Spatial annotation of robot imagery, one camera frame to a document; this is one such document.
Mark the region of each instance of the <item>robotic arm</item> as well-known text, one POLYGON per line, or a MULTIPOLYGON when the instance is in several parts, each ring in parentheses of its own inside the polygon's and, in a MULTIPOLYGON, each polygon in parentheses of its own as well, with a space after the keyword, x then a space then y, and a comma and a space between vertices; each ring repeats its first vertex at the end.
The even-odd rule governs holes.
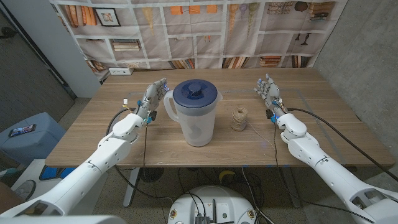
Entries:
MULTIPOLYGON (((284 130, 280 136, 295 158, 309 165, 334 191, 348 210, 366 217, 374 223, 396 223, 398 218, 398 193, 362 182, 319 146, 307 132, 304 123, 284 107, 279 89, 268 74, 267 80, 258 80, 254 89, 272 111, 271 121, 284 130)), ((371 223, 352 215, 356 223, 371 223)))
POLYGON ((99 143, 97 150, 53 189, 33 200, 18 205, 0 215, 68 215, 69 211, 86 195, 109 168, 130 153, 144 122, 150 123, 155 109, 169 90, 166 78, 149 85, 139 106, 113 126, 113 131, 99 143))

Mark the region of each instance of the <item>twine spool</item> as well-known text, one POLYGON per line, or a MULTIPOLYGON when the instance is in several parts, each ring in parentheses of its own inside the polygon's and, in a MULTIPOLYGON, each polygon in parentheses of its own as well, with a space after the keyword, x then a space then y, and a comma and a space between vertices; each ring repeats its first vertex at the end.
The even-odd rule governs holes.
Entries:
POLYGON ((243 131, 248 122, 248 111, 246 108, 235 108, 232 112, 231 128, 235 131, 243 131))

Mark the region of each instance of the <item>wooden table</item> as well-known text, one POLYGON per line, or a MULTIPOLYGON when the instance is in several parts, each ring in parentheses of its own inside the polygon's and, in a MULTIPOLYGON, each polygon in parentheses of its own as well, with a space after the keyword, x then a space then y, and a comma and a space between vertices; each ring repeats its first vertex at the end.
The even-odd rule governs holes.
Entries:
MULTIPOLYGON (((163 102, 157 109, 156 121, 148 125, 146 167, 267 167, 275 165, 274 150, 270 143, 247 125, 242 132, 230 128, 232 111, 237 106, 248 110, 248 120, 271 143, 274 142, 274 124, 266 119, 264 101, 252 90, 258 78, 269 73, 280 88, 288 108, 303 108, 329 121, 348 139, 380 164, 389 166, 395 160, 338 96, 329 84, 311 68, 270 69, 208 69, 134 72, 131 76, 110 76, 91 99, 70 129, 51 152, 45 163, 52 167, 76 167, 97 148, 105 135, 110 119, 121 109, 123 98, 135 107, 147 86, 166 77, 172 90, 180 82, 201 78, 212 82, 222 93, 218 103, 213 140, 204 147, 188 145, 181 127, 167 115, 163 102)), ((318 124, 308 114, 294 111, 308 132, 316 137, 322 149, 338 162, 348 166, 368 166, 371 161, 342 140, 325 124, 318 124)), ((141 137, 121 166, 142 167, 144 155, 143 128, 141 137)), ((305 166, 290 155, 277 129, 276 145, 281 165, 305 166)))

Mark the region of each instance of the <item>bookshelf print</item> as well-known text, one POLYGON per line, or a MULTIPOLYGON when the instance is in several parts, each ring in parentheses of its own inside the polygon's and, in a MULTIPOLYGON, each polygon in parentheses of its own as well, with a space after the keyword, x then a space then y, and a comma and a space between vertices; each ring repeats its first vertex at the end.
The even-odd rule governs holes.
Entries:
POLYGON ((312 67, 347 3, 49 1, 99 80, 109 67, 312 67))

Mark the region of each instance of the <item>power outlet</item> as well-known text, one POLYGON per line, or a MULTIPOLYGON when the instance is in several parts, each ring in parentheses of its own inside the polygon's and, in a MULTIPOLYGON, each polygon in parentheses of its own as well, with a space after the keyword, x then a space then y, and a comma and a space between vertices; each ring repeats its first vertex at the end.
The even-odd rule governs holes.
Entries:
POLYGON ((131 75, 133 68, 109 68, 111 75, 131 75))

